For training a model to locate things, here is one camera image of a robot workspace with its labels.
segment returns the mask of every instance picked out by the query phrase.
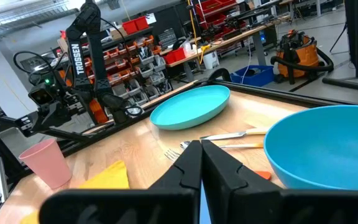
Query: orange vacuum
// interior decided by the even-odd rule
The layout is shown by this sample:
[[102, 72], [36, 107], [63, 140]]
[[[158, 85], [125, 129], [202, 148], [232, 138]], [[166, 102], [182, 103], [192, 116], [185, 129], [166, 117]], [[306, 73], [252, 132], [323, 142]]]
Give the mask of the orange vacuum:
[[307, 76], [310, 80], [318, 78], [317, 72], [331, 72], [334, 69], [333, 61], [317, 48], [314, 37], [308, 37], [304, 32], [290, 30], [280, 41], [280, 50], [277, 56], [271, 58], [274, 65], [278, 62], [280, 74], [275, 76], [277, 83], [289, 79], [290, 84], [295, 78]]

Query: plastic cup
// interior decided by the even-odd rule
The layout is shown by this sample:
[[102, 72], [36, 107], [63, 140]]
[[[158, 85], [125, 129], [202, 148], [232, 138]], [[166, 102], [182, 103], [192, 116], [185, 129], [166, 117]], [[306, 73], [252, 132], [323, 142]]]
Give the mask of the plastic cup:
[[71, 171], [56, 142], [44, 140], [24, 151], [19, 159], [37, 174], [51, 189], [56, 189], [71, 179]]

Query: blue plate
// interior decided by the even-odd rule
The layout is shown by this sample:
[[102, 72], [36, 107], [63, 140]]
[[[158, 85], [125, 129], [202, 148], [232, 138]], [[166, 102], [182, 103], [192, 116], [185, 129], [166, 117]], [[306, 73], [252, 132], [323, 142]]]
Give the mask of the blue plate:
[[358, 190], [358, 106], [284, 118], [267, 133], [265, 153], [288, 188]]
[[230, 90], [221, 85], [195, 88], [158, 106], [150, 116], [160, 129], [181, 130], [215, 117], [227, 105]]

